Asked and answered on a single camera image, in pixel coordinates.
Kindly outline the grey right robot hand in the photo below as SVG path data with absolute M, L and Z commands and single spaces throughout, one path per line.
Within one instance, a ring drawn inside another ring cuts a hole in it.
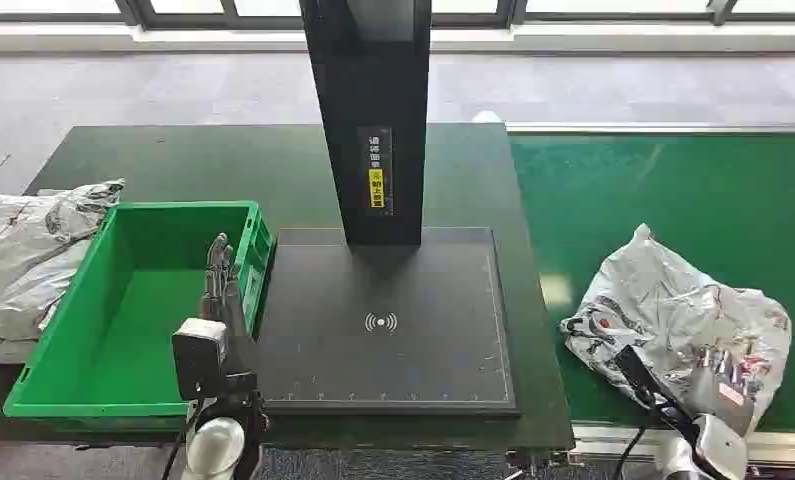
M 741 362 L 729 349 L 700 349 L 685 402 L 691 412 L 715 415 L 742 437 L 750 433 L 756 400 Z

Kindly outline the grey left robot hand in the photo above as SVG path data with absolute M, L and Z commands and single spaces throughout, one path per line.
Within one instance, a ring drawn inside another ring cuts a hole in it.
M 245 324 L 239 271 L 234 264 L 234 249 L 228 236 L 221 232 L 207 252 L 200 317 L 225 326 L 224 358 L 220 362 L 224 377 L 221 392 L 224 395 L 256 395 L 257 374 L 250 359 L 255 342 Z

